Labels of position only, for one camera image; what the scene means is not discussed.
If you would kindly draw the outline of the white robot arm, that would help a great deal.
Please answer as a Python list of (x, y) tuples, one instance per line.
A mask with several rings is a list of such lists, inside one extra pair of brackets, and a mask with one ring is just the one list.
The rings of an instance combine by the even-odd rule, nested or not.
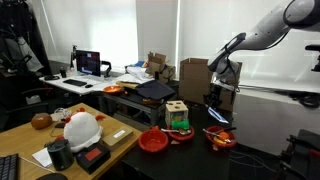
[(278, 41), (297, 29), (318, 32), (320, 29), (320, 0), (288, 0), (275, 6), (251, 30), (234, 36), (207, 62), (208, 70), (218, 81), (203, 96), (208, 108), (215, 109), (221, 105), (221, 89), (231, 92), (237, 90), (236, 85), (227, 85), (227, 77), (236, 77), (240, 70), (239, 64), (229, 59), (238, 50), (266, 50), (274, 47)]

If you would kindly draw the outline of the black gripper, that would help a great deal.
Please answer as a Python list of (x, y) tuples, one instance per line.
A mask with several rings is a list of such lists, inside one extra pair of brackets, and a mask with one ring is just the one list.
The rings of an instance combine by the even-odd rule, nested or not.
[(209, 92), (207, 95), (204, 95), (204, 102), (208, 107), (211, 107), (213, 109), (218, 108), (222, 101), (220, 100), (220, 94), (221, 94), (222, 88), (219, 85), (211, 84), (209, 88)]

